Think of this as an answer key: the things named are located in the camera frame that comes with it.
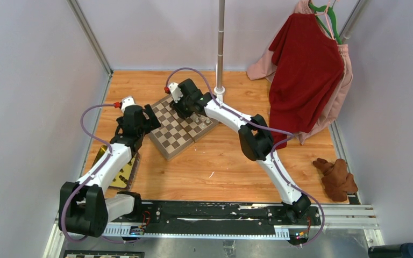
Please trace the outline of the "wooden folding chess board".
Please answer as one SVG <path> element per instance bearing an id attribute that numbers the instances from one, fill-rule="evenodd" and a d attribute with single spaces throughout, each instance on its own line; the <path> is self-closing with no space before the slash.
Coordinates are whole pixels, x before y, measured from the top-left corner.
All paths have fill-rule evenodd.
<path id="1" fill-rule="evenodd" d="M 172 97 L 167 95 L 151 105 L 161 126 L 154 129 L 149 138 L 166 160 L 173 159 L 200 141 L 219 124 L 217 120 L 195 113 L 182 119 L 170 106 L 172 101 Z"/>

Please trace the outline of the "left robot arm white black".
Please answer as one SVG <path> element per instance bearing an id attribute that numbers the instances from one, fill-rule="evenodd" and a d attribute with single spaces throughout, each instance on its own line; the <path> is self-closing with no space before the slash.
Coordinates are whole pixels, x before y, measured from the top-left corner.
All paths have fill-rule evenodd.
<path id="1" fill-rule="evenodd" d="M 123 115 L 117 119 L 117 129 L 110 141 L 103 141 L 106 151 L 99 161 L 76 182 L 66 182 L 60 189 L 59 229 L 66 239 L 71 234 L 101 237 L 109 222 L 125 217 L 130 222 L 146 219 L 141 195 L 121 191 L 113 198 L 104 197 L 120 170 L 128 164 L 142 146 L 144 136 L 161 126 L 149 104 L 139 106 L 114 103 Z"/>

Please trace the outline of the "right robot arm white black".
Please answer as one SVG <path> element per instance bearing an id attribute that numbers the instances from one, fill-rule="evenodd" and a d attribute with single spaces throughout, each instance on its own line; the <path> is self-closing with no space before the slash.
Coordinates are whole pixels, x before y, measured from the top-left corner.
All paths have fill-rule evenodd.
<path id="1" fill-rule="evenodd" d="M 212 93 L 203 94 L 191 79 L 167 84 L 164 91 L 172 97 L 170 105 L 179 117 L 185 119 L 193 114 L 202 115 L 236 132 L 242 153 L 249 160 L 258 163 L 276 186 L 287 220 L 297 225 L 306 219 L 311 201 L 283 166 L 275 150 L 270 128 L 261 115 L 241 113 Z"/>

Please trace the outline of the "white stand base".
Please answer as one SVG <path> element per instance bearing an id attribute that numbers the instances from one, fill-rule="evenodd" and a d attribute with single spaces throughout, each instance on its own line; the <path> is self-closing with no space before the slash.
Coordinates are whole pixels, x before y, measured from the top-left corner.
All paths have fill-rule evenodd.
<path id="1" fill-rule="evenodd" d="M 222 103 L 224 101 L 223 97 L 224 97 L 224 94 L 225 94 L 225 87 L 222 86 L 222 85 L 215 86 L 213 91 L 216 95 L 216 100 L 218 100 L 219 102 Z"/>

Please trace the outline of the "gold metal tray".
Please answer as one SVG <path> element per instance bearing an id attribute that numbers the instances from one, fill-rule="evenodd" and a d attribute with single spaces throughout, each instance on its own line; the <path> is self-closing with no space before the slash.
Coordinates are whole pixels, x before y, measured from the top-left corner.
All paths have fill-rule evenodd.
<path id="1" fill-rule="evenodd" d="M 128 190 L 133 181 L 134 163 L 138 161 L 139 155 L 135 158 L 130 147 L 123 144 L 112 144 L 111 147 L 111 156 L 87 185 L 98 185 L 104 192 L 109 187 Z"/>

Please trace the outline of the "pink garment on hanger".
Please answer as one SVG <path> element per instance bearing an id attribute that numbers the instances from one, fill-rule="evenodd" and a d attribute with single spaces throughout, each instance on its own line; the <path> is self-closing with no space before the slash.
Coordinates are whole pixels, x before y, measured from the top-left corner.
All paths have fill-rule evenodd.
<path id="1" fill-rule="evenodd" d="M 308 7 L 308 1 L 299 1 L 296 4 L 293 13 L 315 15 L 314 12 Z M 320 27 L 321 31 L 328 38 L 330 38 L 325 32 L 325 30 L 321 27 L 318 21 L 317 21 L 317 24 Z M 351 86 L 353 74 L 352 74 L 352 64 L 351 64 L 351 60 L 348 54 L 348 46 L 344 44 L 342 45 L 337 44 L 337 45 L 339 49 L 339 54 L 344 64 L 343 76 L 341 80 L 339 81 L 338 85 L 335 87 L 334 92 L 332 93 L 328 103 L 325 105 L 320 118 L 318 119 L 318 121 L 316 122 L 312 130 L 308 133 L 298 132 L 294 134 L 294 136 L 298 139 L 300 144 L 304 144 L 307 138 L 322 131 L 323 129 L 328 127 L 333 121 L 336 120 L 336 118 L 339 115 L 340 109 L 343 105 L 343 102 L 345 100 L 345 97 Z M 250 80 L 258 80 L 261 78 L 266 78 L 272 83 L 272 80 L 274 78 L 274 74 L 276 71 L 276 66 L 271 63 L 272 52 L 269 51 L 269 46 L 267 50 L 264 51 L 261 58 L 256 63 L 248 67 L 247 76 Z"/>

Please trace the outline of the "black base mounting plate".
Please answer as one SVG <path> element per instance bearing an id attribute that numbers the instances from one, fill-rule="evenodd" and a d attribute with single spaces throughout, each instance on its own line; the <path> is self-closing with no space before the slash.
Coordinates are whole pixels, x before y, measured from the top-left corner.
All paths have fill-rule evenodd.
<path id="1" fill-rule="evenodd" d="M 150 234 L 270 236 L 276 226 L 299 226 L 306 230 L 321 225 L 318 207 L 312 206 L 298 222 L 285 216 L 282 204 L 228 202 L 183 202 L 147 200 L 139 216 L 120 216 L 117 223 L 128 223 L 131 232 Z"/>

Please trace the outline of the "grey metal stand pole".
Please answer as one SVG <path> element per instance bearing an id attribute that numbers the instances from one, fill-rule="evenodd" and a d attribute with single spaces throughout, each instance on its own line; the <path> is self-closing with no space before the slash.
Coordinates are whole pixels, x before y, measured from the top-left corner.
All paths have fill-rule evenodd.
<path id="1" fill-rule="evenodd" d="M 224 51 L 224 25 L 225 25 L 225 0 L 219 0 L 218 6 L 218 40 L 215 92 L 221 95 L 225 92 L 223 86 L 223 51 Z"/>

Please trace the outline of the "red shirt on hanger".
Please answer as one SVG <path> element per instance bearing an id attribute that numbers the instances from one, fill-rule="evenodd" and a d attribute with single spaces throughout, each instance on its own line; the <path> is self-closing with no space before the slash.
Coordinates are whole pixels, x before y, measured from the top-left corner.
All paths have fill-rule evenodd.
<path id="1" fill-rule="evenodd" d="M 344 72 L 335 40 L 315 15 L 293 13 L 269 46 L 276 66 L 269 92 L 269 125 L 290 133 L 312 130 Z"/>

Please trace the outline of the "green clothes hanger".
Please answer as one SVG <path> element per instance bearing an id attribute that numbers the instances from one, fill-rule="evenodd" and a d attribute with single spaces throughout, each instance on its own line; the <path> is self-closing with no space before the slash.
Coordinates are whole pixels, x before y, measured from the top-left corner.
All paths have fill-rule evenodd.
<path id="1" fill-rule="evenodd" d="M 335 40 L 337 44 L 342 45 L 343 42 L 337 30 L 337 19 L 331 1 L 328 1 L 326 5 L 322 6 L 315 6 L 312 1 L 308 1 L 308 7 L 314 12 L 315 16 L 317 16 L 317 21 L 327 35 Z"/>

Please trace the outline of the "brown crumpled cloth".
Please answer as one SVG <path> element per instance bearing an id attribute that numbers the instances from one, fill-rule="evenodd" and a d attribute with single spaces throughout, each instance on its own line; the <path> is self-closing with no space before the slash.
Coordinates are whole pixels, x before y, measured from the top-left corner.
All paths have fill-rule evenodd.
<path id="1" fill-rule="evenodd" d="M 312 164 L 322 173 L 321 181 L 325 193 L 334 202 L 348 200 L 347 194 L 358 192 L 358 186 L 354 177 L 347 171 L 347 162 L 344 159 L 336 159 L 334 163 L 317 158 Z"/>

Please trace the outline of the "dark blue bottle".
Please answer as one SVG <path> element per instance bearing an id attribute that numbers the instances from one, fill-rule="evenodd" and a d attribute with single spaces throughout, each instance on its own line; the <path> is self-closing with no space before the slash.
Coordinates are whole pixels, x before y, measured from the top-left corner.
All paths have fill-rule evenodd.
<path id="1" fill-rule="evenodd" d="M 370 258 L 413 258 L 413 243 L 373 246 L 367 253 Z"/>

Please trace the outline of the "aluminium rail frame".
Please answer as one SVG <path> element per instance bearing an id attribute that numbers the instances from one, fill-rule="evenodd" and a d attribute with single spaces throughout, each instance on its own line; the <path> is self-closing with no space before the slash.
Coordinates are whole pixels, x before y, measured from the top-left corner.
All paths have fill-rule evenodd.
<path id="1" fill-rule="evenodd" d="M 73 243 L 53 226 L 44 257 L 367 257 L 384 244 L 369 205 L 313 205 L 292 223 L 278 203 L 147 200 L 102 238 Z"/>

